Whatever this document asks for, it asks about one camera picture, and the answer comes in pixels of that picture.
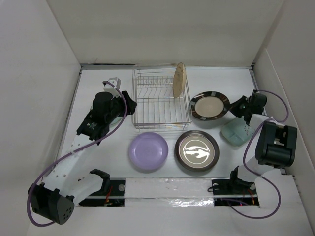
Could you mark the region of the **dark striped rim plate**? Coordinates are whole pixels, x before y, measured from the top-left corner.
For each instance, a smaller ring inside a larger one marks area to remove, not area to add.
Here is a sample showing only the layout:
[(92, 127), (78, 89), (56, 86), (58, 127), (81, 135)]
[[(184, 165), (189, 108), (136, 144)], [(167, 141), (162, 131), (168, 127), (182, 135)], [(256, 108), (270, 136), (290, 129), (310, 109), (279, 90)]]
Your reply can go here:
[(228, 112), (230, 101), (220, 92), (206, 91), (194, 96), (189, 105), (194, 118), (211, 121), (220, 119)]

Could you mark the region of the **light green rectangular dish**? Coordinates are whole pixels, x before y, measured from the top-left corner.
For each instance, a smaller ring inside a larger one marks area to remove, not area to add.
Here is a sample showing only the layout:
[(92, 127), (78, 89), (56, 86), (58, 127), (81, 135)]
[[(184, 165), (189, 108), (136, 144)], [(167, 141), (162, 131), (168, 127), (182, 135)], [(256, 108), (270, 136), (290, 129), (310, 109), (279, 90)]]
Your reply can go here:
[(247, 125), (244, 118), (234, 118), (221, 128), (223, 137), (233, 146), (240, 147), (251, 139), (255, 129)]

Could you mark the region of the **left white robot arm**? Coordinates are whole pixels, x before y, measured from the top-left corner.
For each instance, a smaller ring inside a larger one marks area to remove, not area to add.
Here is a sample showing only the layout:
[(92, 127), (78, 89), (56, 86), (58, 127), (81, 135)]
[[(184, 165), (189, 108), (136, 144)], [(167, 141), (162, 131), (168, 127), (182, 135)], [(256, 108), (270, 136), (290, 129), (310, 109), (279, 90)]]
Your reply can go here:
[(110, 188), (110, 175), (99, 169), (80, 173), (81, 165), (92, 149), (114, 133), (110, 124), (117, 118), (125, 119), (136, 109), (127, 91), (115, 97), (109, 92), (96, 94), (92, 109), (76, 131), (66, 155), (47, 167), (28, 190), (27, 214), (37, 227), (64, 224), (76, 204), (96, 192), (104, 195)]

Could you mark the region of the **purple plastic plate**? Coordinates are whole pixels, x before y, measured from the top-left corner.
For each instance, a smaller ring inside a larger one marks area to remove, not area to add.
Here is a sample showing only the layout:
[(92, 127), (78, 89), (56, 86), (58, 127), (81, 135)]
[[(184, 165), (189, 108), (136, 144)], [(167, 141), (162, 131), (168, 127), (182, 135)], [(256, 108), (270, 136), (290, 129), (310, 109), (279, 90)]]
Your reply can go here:
[(168, 151), (167, 141), (160, 134), (144, 132), (131, 141), (128, 156), (137, 169), (151, 172), (165, 163)]

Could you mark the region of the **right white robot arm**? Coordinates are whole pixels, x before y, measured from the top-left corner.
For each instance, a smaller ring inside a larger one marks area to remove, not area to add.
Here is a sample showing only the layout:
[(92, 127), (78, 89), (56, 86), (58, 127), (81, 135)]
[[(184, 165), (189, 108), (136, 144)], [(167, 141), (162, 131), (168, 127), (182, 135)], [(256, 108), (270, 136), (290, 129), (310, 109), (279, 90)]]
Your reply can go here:
[(229, 110), (254, 130), (243, 156), (243, 164), (230, 174), (227, 189), (236, 194), (249, 189), (258, 177), (273, 168), (290, 167), (295, 160), (297, 128), (285, 125), (289, 111), (285, 101), (277, 94), (268, 91), (283, 102), (286, 109), (284, 120), (275, 120), (262, 113), (267, 104), (264, 90), (254, 90), (250, 97), (242, 97), (234, 102)]

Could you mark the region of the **brown rim cream bowl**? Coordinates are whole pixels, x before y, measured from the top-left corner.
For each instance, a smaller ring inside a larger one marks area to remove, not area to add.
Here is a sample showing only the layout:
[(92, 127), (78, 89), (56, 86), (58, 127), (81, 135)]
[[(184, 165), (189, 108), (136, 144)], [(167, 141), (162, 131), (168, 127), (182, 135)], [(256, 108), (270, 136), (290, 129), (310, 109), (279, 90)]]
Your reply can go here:
[(220, 149), (214, 137), (207, 132), (190, 130), (177, 139), (174, 156), (189, 171), (207, 172), (217, 164)]

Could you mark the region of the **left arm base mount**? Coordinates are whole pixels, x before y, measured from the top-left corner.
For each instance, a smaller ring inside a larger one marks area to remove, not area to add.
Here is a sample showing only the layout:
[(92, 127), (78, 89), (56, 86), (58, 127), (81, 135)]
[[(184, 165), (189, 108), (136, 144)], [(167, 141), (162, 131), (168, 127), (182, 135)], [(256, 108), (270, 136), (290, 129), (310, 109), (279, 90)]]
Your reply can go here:
[(124, 207), (126, 180), (110, 179), (110, 184), (92, 193), (79, 203), (81, 207)]

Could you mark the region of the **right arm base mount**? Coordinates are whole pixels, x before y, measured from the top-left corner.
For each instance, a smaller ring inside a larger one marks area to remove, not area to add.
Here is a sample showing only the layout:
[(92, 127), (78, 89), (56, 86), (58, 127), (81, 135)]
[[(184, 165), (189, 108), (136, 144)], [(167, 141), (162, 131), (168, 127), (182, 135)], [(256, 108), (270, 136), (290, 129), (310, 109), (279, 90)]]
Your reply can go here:
[(213, 194), (214, 206), (259, 206), (256, 189), (232, 187), (228, 179), (213, 179), (207, 189)]

